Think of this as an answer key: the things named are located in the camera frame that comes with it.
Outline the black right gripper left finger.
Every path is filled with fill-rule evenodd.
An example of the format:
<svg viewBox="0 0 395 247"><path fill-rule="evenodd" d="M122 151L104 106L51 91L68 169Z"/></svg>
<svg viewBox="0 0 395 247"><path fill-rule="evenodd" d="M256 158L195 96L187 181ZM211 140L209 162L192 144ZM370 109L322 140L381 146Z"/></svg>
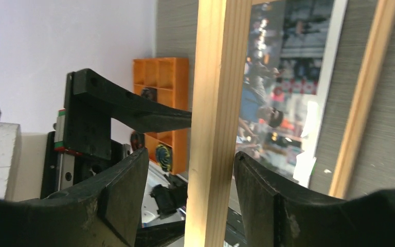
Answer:
<svg viewBox="0 0 395 247"><path fill-rule="evenodd" d="M133 246L148 166L143 148L44 199L0 200L0 246Z"/></svg>

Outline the light wooden picture frame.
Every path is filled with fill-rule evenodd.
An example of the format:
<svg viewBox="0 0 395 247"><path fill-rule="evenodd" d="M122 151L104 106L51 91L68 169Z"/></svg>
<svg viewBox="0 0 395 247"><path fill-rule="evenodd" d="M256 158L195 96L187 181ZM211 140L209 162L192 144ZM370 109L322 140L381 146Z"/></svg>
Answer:
<svg viewBox="0 0 395 247"><path fill-rule="evenodd" d="M247 32L254 1L200 1L197 19L185 246L224 241ZM395 22L378 1L329 195L344 198Z"/></svg>

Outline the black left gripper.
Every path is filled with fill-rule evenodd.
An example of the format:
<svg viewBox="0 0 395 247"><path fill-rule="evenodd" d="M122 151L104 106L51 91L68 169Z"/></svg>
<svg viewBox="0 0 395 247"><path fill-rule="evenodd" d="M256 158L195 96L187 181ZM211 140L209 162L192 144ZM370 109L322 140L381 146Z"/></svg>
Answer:
<svg viewBox="0 0 395 247"><path fill-rule="evenodd" d="M47 134L41 198L78 184L131 154L111 139L111 118L140 132L191 127L191 112L134 94L92 69L66 76L64 106Z"/></svg>

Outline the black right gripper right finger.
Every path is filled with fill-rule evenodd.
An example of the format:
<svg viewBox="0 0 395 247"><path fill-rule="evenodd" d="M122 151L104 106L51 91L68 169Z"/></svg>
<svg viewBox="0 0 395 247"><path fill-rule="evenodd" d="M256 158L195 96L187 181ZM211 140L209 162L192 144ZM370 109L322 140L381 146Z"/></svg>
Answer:
<svg viewBox="0 0 395 247"><path fill-rule="evenodd" d="M244 152L234 160L249 246L395 246L395 189L349 201L309 190Z"/></svg>

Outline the printed photo with white border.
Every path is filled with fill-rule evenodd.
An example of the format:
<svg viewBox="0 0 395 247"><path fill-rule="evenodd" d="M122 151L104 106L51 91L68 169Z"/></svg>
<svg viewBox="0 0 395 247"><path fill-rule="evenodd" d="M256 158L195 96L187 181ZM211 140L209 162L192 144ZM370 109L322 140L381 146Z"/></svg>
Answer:
<svg viewBox="0 0 395 247"><path fill-rule="evenodd" d="M253 1L236 151L308 187L347 1Z"/></svg>

